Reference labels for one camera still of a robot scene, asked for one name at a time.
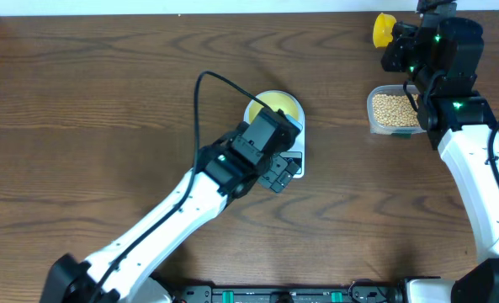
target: wooden table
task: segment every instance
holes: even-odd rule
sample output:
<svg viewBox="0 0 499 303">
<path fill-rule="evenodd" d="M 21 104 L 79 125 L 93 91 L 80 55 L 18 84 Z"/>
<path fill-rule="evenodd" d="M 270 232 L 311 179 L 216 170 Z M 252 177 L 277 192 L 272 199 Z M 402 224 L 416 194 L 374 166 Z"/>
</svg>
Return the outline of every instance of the wooden table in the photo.
<svg viewBox="0 0 499 303">
<path fill-rule="evenodd" d="M 303 179 L 255 186 L 159 268 L 216 284 L 457 279 L 475 266 L 470 223 L 425 135 L 371 135 L 366 98 L 383 72 L 377 13 L 2 18 L 0 301 L 37 301 L 62 254 L 83 259 L 133 226 L 192 156 L 192 94 L 210 69 L 253 93 L 295 94 L 307 118 Z M 499 12 L 476 87 L 499 117 Z M 413 13 L 397 19 L 418 22 Z M 210 144 L 248 100 L 206 79 Z"/>
</svg>

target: clear plastic container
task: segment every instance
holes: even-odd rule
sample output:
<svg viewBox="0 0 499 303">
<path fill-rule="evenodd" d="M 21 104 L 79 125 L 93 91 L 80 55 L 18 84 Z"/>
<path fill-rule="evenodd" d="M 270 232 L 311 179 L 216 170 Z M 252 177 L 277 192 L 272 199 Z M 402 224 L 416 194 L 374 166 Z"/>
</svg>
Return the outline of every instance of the clear plastic container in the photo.
<svg viewBox="0 0 499 303">
<path fill-rule="evenodd" d="M 406 90 L 411 94 L 419 94 L 415 85 L 408 85 Z M 369 114 L 370 132 L 374 134 L 391 135 L 391 134 L 419 134 L 425 132 L 421 127 L 400 127 L 400 126 L 385 126 L 374 117 L 373 98 L 377 94 L 386 94 L 391 96 L 404 96 L 402 85 L 384 85 L 375 88 L 367 98 L 367 114 Z"/>
</svg>

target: container of beans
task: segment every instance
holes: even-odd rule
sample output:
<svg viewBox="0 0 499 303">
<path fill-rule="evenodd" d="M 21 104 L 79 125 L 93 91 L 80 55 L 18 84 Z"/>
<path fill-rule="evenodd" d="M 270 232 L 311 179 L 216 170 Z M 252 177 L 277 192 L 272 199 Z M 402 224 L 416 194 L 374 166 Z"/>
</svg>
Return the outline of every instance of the container of beans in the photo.
<svg viewBox="0 0 499 303">
<path fill-rule="evenodd" d="M 406 90 L 417 100 L 415 85 Z M 375 88 L 367 98 L 370 132 L 382 135 L 411 135 L 425 132 L 417 122 L 417 113 L 411 107 L 402 85 L 385 85 Z"/>
</svg>

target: white wall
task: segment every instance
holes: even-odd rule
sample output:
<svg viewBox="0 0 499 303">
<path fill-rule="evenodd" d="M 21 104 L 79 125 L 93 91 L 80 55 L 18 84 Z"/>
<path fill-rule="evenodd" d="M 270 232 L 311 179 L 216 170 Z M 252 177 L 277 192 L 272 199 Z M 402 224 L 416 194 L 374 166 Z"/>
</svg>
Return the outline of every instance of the white wall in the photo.
<svg viewBox="0 0 499 303">
<path fill-rule="evenodd" d="M 460 10 L 499 10 L 499 0 L 459 0 Z M 417 0 L 0 0 L 0 16 L 150 13 L 414 11 Z"/>
</svg>

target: yellow object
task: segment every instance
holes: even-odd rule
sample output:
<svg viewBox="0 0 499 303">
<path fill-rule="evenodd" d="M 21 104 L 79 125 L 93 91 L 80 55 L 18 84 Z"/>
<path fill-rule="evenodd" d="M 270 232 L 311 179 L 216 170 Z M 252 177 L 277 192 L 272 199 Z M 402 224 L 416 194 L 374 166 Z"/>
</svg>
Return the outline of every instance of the yellow object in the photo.
<svg viewBox="0 0 499 303">
<path fill-rule="evenodd" d="M 296 103 L 289 95 L 281 92 L 271 91 L 261 93 L 257 96 L 257 98 L 265 104 L 269 105 L 269 107 L 272 108 L 273 111 L 278 111 L 279 109 L 281 109 L 285 114 L 289 114 L 292 118 L 296 119 L 296 121 L 299 121 L 300 112 L 298 111 Z M 248 115 L 249 123 L 252 123 L 262 107 L 262 105 L 256 102 L 253 102 L 251 104 Z"/>
<path fill-rule="evenodd" d="M 391 31 L 395 23 L 397 23 L 397 19 L 387 13 L 380 13 L 378 15 L 373 29 L 374 46 L 386 47 L 393 40 Z"/>
</svg>

